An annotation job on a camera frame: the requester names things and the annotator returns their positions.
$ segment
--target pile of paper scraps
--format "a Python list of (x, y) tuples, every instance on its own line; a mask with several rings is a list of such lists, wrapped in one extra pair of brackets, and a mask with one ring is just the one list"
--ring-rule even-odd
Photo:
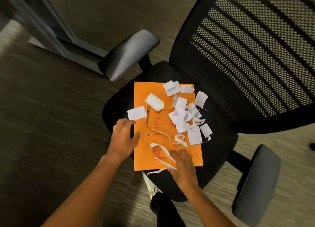
[[(208, 96), (205, 93), (199, 91), (196, 98), (195, 98), (195, 102), (194, 103), (192, 102), (189, 105), (187, 105), (187, 99), (179, 97), (176, 94), (179, 92), (180, 93), (192, 93), (195, 89), (192, 88), (191, 85), (181, 85), (180, 86), (178, 81), (176, 81), (176, 82), (169, 81), (169, 82), (163, 84), (163, 87), (164, 87), (168, 97), (174, 95), (172, 106), (175, 109), (174, 109), (174, 111), (172, 111), (168, 115), (169, 115), (171, 121), (173, 122), (173, 124), (175, 125), (176, 130), (178, 132), (178, 134), (175, 135), (175, 143), (172, 142), (171, 138), (167, 134), (160, 132), (160, 131), (157, 131), (157, 130), (153, 129), (152, 127), (150, 127), (149, 125), (148, 125), (148, 127), (155, 132), (159, 132), (159, 133), (167, 136), (170, 139), (171, 143), (175, 144), (175, 145), (181, 144), (184, 147), (187, 147), (187, 143), (184, 141), (184, 138), (185, 138), (185, 135), (183, 134), (184, 132), (188, 133), (188, 139), (189, 139), (190, 145), (202, 144), (202, 143), (205, 143), (207, 141), (210, 141), (210, 139), (211, 139), (210, 135), (212, 134), (212, 131), (209, 128), (208, 124), (205, 123), (206, 120), (200, 119), (202, 117), (202, 115), (199, 112), (200, 110), (206, 110), (203, 108), (203, 106), (204, 106), (204, 103), (207, 100)], [(164, 102), (152, 93), (147, 97), (147, 99), (145, 100), (145, 103), (147, 103), (149, 106), (151, 106), (156, 111), (160, 111), (164, 108)], [(138, 120), (141, 118), (145, 118), (147, 121), (147, 109), (145, 109), (144, 106), (140, 106), (140, 107), (128, 110), (127, 112), (128, 112), (128, 119), (129, 120)], [(206, 138), (205, 142), (202, 141), (200, 131), (203, 133), (204, 137)], [(159, 144), (151, 143), (151, 148), (153, 148), (157, 145), (159, 145)], [(159, 145), (159, 146), (166, 153), (166, 155), (172, 161), (175, 162), (175, 160), (170, 156), (168, 150), (162, 145)], [(159, 160), (157, 157), (155, 157), (155, 159), (157, 159), (158, 161), (167, 165), (168, 167), (176, 170), (175, 167), (171, 166), (170, 164), (168, 164), (166, 162)], [(158, 171), (150, 172), (148, 174), (160, 173), (161, 171), (163, 171), (165, 169), (160, 169)]]

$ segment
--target person's left arm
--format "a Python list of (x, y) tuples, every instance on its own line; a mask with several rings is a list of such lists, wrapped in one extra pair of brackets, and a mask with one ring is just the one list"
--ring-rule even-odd
[(130, 138), (130, 127), (134, 123), (135, 121), (127, 119), (117, 121), (107, 154), (42, 227), (95, 226), (98, 212), (118, 167), (138, 144), (140, 133)]

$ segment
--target office chair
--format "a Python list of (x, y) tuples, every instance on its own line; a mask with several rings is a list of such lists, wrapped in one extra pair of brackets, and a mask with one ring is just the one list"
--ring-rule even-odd
[[(155, 65), (148, 53), (159, 39), (140, 30), (99, 63), (111, 81), (137, 62), (143, 71), (106, 103), (106, 126), (112, 132), (134, 108), (135, 81), (194, 84), (209, 96), (203, 118), (213, 130), (211, 141), (201, 145), (199, 186), (228, 161), (243, 173), (232, 212), (256, 226), (273, 197), (280, 158), (260, 145), (247, 159), (233, 150), (237, 133), (272, 133), (315, 122), (314, 11), (314, 0), (197, 0), (169, 61)], [(186, 200), (168, 172), (148, 177), (171, 199)]]

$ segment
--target black chair seat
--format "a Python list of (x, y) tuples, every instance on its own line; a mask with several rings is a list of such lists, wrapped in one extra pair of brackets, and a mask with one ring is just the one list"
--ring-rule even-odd
[[(127, 110), (134, 108), (134, 82), (168, 82), (170, 80), (179, 81), (179, 83), (183, 84), (193, 84), (195, 86), (195, 95), (199, 90), (208, 94), (203, 87), (198, 86), (200, 85), (199, 82), (191, 75), (171, 66), (166, 61), (159, 62), (151, 69), (131, 80), (106, 103), (102, 116), (110, 132), (112, 132), (112, 128), (117, 120), (128, 118)], [(201, 145), (203, 166), (196, 167), (198, 183), (201, 188), (204, 188), (219, 171), (238, 139), (237, 133), (227, 125), (223, 112), (209, 94), (208, 96), (209, 98), (204, 105), (204, 108), (208, 111), (202, 110), (200, 113), (203, 115), (203, 119), (206, 119), (213, 134), (209, 142)], [(148, 177), (162, 192), (168, 194), (172, 200), (178, 202), (187, 200), (168, 171), (150, 174)]]

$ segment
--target black pants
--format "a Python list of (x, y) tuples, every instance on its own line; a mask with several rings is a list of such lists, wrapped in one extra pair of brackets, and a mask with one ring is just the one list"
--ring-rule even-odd
[(163, 193), (156, 193), (150, 208), (157, 216), (157, 227), (186, 227), (171, 199)]

